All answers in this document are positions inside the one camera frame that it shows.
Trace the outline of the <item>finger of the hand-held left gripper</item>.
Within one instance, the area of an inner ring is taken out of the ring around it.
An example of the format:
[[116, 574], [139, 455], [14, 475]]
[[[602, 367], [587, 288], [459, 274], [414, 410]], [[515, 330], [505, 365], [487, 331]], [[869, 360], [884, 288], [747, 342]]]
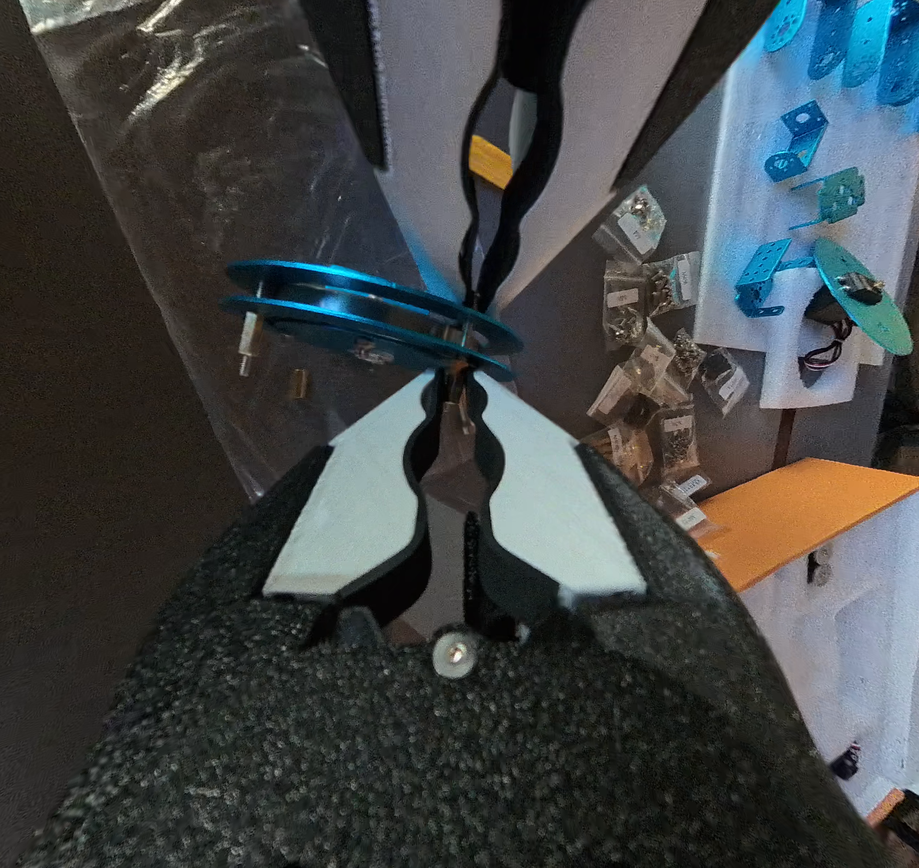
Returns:
[[685, 118], [690, 53], [724, 36], [728, 0], [502, 0], [490, 81], [514, 88], [511, 178], [480, 267], [496, 307], [612, 196], [620, 173]]
[[463, 146], [493, 72], [501, 0], [369, 0], [384, 141], [375, 168], [426, 287], [463, 296], [459, 255], [471, 222]]

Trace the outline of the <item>orange white cardboard box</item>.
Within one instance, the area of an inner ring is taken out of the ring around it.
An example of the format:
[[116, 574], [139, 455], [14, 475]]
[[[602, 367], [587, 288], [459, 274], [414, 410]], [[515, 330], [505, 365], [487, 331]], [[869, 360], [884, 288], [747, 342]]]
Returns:
[[700, 539], [873, 828], [917, 797], [918, 479], [806, 458], [702, 504]]

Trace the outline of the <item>grey desk with wooden edge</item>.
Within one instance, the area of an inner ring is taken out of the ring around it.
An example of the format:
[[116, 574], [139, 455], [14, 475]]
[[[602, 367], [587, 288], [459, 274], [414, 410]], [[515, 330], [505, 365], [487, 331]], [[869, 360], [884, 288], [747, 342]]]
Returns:
[[[313, 446], [190, 568], [171, 560], [228, 473], [171, 378], [127, 259], [89, 255], [96, 178], [22, 155], [17, 195], [56, 233], [40, 281], [3, 273], [2, 627], [51, 599], [99, 616], [65, 674], [132, 663], [22, 866], [887, 866], [824, 766], [764, 637], [714, 563], [578, 437], [643, 597], [497, 606], [482, 587], [486, 483], [444, 408], [420, 478], [419, 599], [265, 597], [330, 452]], [[503, 191], [462, 176], [464, 305]]]

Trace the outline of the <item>clear plastic bag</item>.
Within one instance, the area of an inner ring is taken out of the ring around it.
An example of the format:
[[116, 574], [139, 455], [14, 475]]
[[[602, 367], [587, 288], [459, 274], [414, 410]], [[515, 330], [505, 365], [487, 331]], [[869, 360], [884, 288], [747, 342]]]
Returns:
[[[251, 501], [411, 376], [264, 333], [234, 262], [423, 288], [297, 0], [17, 0], [171, 343]], [[312, 392], [289, 401], [291, 370]]]

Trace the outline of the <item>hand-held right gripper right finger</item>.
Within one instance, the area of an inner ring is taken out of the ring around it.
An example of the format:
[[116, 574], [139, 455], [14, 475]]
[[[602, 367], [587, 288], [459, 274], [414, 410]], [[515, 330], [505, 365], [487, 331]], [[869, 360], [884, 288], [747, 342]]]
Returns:
[[486, 483], [479, 573], [497, 606], [580, 606], [647, 592], [580, 443], [489, 376], [467, 378]]

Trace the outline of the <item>white foam sheet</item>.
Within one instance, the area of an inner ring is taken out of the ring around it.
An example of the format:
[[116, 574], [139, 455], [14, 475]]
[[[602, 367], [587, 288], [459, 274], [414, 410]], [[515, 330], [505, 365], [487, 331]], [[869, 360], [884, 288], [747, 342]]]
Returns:
[[[796, 260], [810, 254], [816, 238], [831, 239], [898, 296], [908, 284], [917, 244], [917, 101], [879, 105], [878, 75], [847, 89], [841, 85], [842, 67], [810, 81], [808, 63], [821, 8], [819, 1], [809, 0], [798, 34], [776, 52], [764, 50], [764, 32], [756, 34], [723, 85], [694, 333], [705, 345], [764, 357], [763, 381], [752, 384], [763, 409], [849, 402], [860, 367], [879, 367], [884, 354], [855, 331], [841, 358], [804, 386], [798, 357], [831, 339], [827, 330], [803, 317], [821, 278], [812, 268], [777, 273], [766, 303], [783, 306], [783, 313], [746, 317], [734, 301], [734, 286], [757, 248], [788, 238], [786, 258]], [[829, 126], [809, 170], [775, 184], [764, 162], [787, 146], [789, 132], [780, 116], [810, 100], [821, 106]], [[817, 187], [789, 188], [850, 166], [865, 176], [865, 205], [844, 221], [795, 231], [794, 225], [816, 217]]]

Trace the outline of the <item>blue round servo plate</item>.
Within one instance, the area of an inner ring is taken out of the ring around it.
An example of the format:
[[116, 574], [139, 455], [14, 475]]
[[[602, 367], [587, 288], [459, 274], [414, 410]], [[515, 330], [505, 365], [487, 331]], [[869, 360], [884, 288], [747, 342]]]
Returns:
[[882, 280], [840, 244], [819, 237], [812, 245], [814, 265], [826, 295], [820, 290], [812, 300], [828, 324], [846, 317], [875, 345], [895, 356], [913, 352], [913, 337], [902, 312]]

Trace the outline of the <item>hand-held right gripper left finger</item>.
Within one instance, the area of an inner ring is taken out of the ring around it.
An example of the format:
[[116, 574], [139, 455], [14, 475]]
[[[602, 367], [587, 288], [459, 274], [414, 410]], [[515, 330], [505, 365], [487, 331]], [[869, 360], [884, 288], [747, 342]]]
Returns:
[[426, 371], [342, 431], [262, 587], [265, 597], [419, 599], [432, 571], [420, 478], [437, 441]]

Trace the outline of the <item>pile of small hardware bags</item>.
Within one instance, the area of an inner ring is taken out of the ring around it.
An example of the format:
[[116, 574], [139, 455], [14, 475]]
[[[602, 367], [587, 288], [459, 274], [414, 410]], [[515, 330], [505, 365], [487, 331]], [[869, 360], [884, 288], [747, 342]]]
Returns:
[[701, 254], [657, 259], [666, 217], [646, 185], [604, 217], [592, 239], [607, 255], [601, 324], [619, 359], [587, 411], [600, 429], [584, 442], [637, 487], [652, 507], [695, 538], [717, 531], [697, 496], [711, 486], [699, 451], [695, 389], [725, 417], [750, 381], [733, 353], [708, 350], [664, 314], [694, 308]]

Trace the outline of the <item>yellow-handled screwdriver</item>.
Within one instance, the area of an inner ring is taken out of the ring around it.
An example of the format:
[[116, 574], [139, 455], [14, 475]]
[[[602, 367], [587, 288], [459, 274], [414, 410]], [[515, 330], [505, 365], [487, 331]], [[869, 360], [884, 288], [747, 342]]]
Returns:
[[514, 172], [510, 155], [476, 134], [471, 137], [468, 166], [474, 177], [501, 191], [510, 183]]

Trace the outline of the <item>blue round metal turntable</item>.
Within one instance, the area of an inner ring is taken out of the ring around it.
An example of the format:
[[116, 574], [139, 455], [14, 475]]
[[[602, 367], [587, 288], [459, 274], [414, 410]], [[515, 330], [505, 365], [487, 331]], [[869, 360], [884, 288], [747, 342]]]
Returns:
[[346, 267], [255, 259], [231, 263], [225, 274], [240, 291], [222, 301], [224, 311], [256, 312], [276, 334], [375, 366], [423, 372], [463, 360], [506, 382], [514, 374], [502, 359], [524, 347], [505, 324], [478, 312], [478, 347], [467, 349], [461, 303]]

